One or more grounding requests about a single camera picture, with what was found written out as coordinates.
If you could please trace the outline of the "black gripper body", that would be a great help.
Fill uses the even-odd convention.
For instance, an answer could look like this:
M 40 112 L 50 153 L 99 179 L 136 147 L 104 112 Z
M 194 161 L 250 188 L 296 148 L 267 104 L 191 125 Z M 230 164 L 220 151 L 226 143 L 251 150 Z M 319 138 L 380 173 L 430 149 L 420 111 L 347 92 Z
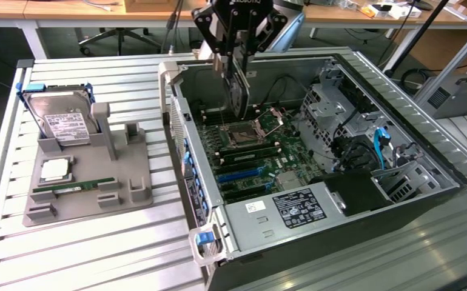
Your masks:
M 255 10 L 259 13 L 270 13 L 274 9 L 274 2 L 266 0 L 218 0 L 212 1 L 212 10 L 216 13 L 230 14 L 232 11 L 250 13 Z

